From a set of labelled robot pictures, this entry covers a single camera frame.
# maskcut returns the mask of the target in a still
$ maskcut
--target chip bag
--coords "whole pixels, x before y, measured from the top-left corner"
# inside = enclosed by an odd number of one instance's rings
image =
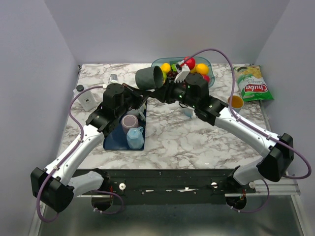
[[[261,76],[259,65],[235,67],[234,72],[244,102],[273,100],[273,97]]]

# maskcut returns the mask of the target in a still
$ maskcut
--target gray wall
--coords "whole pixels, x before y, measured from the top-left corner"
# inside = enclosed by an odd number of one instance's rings
[[[77,63],[42,0],[0,7],[0,234],[25,236],[30,174],[57,154]]]
[[[253,63],[289,0],[45,0],[80,63],[152,62],[223,50]],[[205,53],[211,62],[225,62]]]
[[[275,100],[266,103],[274,131],[287,132],[315,167],[315,1],[291,0],[257,59]],[[304,175],[295,156],[291,173]],[[304,207],[315,230],[315,174],[300,180]]]

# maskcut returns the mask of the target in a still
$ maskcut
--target white container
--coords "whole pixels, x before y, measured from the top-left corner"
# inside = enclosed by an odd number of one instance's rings
[[[74,90],[74,95],[78,95],[83,90],[87,89],[86,85],[78,85]],[[86,91],[78,97],[79,103],[83,107],[84,111],[88,112],[93,108],[97,107],[97,103],[93,97],[91,91]]]

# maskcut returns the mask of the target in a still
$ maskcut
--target marble table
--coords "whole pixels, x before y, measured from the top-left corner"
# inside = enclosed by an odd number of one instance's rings
[[[119,83],[135,86],[138,69],[151,64],[84,64],[78,84],[96,86],[107,84],[110,74],[117,74]],[[216,78],[210,94],[226,101],[231,91],[231,70],[227,64],[213,64]],[[103,90],[92,90],[101,102]],[[82,123],[90,112],[78,102],[72,107],[74,116]],[[240,114],[257,125],[265,127],[258,102],[246,103]],[[59,153],[77,136],[79,128],[68,119]],[[97,146],[80,165],[80,169],[202,169],[234,168],[259,158],[249,145],[223,129],[213,127],[198,118],[188,118],[175,104],[162,104],[148,99],[145,147],[143,151],[105,151]]]

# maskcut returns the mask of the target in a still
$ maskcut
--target teal basket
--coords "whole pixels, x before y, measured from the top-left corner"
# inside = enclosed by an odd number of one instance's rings
[[[211,81],[209,83],[209,87],[211,87],[215,83],[215,76],[213,75],[212,66],[211,66],[210,62],[207,59],[202,58],[202,57],[193,57],[193,58],[195,59],[196,64],[204,63],[209,67],[208,76],[211,79]],[[184,60],[184,58],[160,58],[160,59],[153,61],[151,66],[156,66],[156,65],[161,66],[164,63],[174,64],[174,63],[180,62],[182,60]]]

